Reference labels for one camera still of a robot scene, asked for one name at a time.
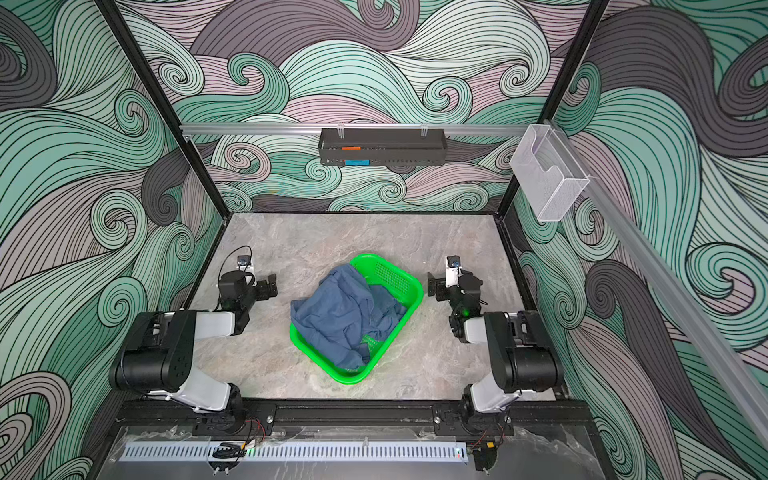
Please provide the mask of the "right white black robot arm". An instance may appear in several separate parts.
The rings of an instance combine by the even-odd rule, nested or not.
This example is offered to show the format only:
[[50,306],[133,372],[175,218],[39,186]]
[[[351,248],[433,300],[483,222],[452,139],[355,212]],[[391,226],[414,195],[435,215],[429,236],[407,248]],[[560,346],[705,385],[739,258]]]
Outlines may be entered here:
[[563,385],[562,364],[537,311],[484,312],[483,281],[457,269],[443,277],[427,276],[428,295],[451,307],[452,334],[460,342],[487,347],[490,371],[465,388],[463,415],[500,414],[530,392]]

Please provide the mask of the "blue t-shirt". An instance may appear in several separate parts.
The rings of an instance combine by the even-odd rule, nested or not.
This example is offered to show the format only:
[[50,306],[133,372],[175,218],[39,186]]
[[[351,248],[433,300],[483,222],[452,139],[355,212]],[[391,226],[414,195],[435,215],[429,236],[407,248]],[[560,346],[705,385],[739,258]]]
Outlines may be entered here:
[[332,269],[308,298],[290,304],[291,323],[305,341],[342,370],[371,358],[365,336],[386,340],[407,308],[381,285],[370,285],[350,264]]

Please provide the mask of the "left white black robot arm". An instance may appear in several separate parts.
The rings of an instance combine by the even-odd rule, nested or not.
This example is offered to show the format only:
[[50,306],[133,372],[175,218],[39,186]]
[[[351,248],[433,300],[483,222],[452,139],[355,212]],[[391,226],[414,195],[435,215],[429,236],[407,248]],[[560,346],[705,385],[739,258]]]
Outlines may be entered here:
[[277,276],[229,271],[220,276],[218,292],[214,310],[138,314],[110,367],[112,389],[175,401],[200,414],[240,409],[238,387],[195,365],[195,343],[242,334],[253,305],[278,295]]

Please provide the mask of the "green plastic basket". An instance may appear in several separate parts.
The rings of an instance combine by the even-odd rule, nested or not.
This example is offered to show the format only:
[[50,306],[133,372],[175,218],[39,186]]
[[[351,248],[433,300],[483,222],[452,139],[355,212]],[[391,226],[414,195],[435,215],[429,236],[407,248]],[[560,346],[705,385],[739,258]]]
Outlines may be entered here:
[[290,326],[290,339],[298,350],[304,353],[335,381],[344,385],[354,385],[368,377],[382,356],[387,352],[412,314],[421,304],[424,290],[418,279],[378,255],[371,253],[361,254],[347,264],[354,266],[363,275],[368,284],[385,287],[397,301],[407,308],[407,312],[399,325],[384,341],[375,341],[369,336],[363,338],[363,341],[370,347],[371,358],[365,367],[358,370],[342,370],[334,367],[330,361],[305,341],[292,323]]

